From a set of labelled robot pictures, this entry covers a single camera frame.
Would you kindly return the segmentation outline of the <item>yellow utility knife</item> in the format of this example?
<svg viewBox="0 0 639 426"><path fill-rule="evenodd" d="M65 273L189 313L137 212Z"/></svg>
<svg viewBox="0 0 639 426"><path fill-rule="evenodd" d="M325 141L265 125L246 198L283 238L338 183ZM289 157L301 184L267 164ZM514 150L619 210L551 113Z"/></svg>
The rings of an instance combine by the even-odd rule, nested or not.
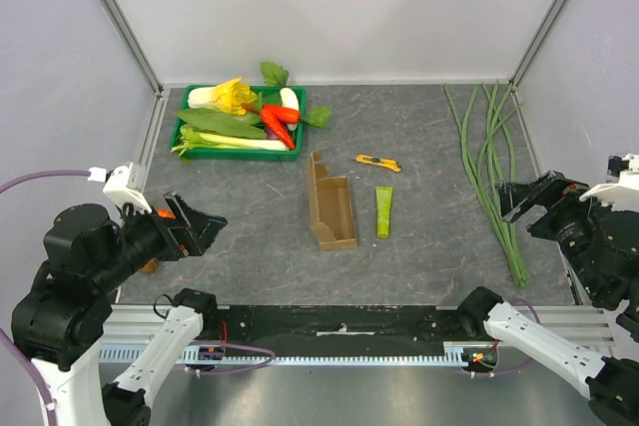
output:
<svg viewBox="0 0 639 426"><path fill-rule="evenodd" d="M379 158L368 155L357 155L355 157L355 160L360 164L385 168L394 173L400 173L402 171L402 167L399 162L393 159Z"/></svg>

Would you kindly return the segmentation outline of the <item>brown cardboard express box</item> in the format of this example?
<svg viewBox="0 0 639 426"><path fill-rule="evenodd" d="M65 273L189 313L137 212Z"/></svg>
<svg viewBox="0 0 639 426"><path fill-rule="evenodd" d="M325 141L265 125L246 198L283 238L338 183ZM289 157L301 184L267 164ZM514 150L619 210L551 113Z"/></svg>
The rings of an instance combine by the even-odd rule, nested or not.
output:
<svg viewBox="0 0 639 426"><path fill-rule="evenodd" d="M312 152L308 162L310 228L323 251L357 247L349 183L331 176L323 155Z"/></svg>

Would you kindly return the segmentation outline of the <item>green tube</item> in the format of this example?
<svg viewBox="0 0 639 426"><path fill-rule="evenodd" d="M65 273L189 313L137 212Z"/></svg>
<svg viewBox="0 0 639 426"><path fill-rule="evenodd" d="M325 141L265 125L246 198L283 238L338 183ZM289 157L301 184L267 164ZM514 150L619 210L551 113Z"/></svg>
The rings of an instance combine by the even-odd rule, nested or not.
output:
<svg viewBox="0 0 639 426"><path fill-rule="evenodd" d="M376 235L378 238L389 237L392 197L392 187L375 188Z"/></svg>

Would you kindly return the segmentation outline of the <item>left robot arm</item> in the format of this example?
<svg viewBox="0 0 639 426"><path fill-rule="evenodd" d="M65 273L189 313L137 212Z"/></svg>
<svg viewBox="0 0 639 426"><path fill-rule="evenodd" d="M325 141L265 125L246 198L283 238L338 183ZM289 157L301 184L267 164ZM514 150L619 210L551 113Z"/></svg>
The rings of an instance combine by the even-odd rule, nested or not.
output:
<svg viewBox="0 0 639 426"><path fill-rule="evenodd" d="M116 224L96 204L70 207L44 237L47 252L11 317L13 342L35 376L48 425L147 425L155 396L183 350L219 328L214 295L185 288L141 355L102 384L99 356L110 294L152 259L201 256L227 220L167 194L170 215L123 209Z"/></svg>

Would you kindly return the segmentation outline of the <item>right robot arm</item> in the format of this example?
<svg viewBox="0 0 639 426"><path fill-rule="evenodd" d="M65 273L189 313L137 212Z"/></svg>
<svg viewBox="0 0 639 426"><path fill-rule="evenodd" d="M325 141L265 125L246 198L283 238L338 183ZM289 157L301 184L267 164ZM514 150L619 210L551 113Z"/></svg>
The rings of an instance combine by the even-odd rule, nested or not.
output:
<svg viewBox="0 0 639 426"><path fill-rule="evenodd" d="M626 172L597 186L550 171L530 183L499 182L501 217L515 222L534 207L543 216L528 227L557 243L594 307L616 313L638 333L638 214L622 204L635 198ZM204 319L199 338L267 344L281 339L285 356L354 358L412 356L416 342L492 341L509 344L564 379L607 425L638 421L638 364L588 351L524 316L492 290L479 286L453 309L434 306L247 306L220 308L212 296L179 292L174 307Z"/></svg>

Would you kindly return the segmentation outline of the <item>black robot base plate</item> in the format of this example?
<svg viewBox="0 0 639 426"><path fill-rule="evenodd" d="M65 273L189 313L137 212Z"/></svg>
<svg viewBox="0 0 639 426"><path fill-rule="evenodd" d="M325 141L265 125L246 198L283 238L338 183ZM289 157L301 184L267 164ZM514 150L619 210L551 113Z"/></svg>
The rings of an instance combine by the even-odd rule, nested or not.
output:
<svg viewBox="0 0 639 426"><path fill-rule="evenodd" d="M492 341L474 313L430 305L220 306L196 338L280 355L438 354L445 342Z"/></svg>

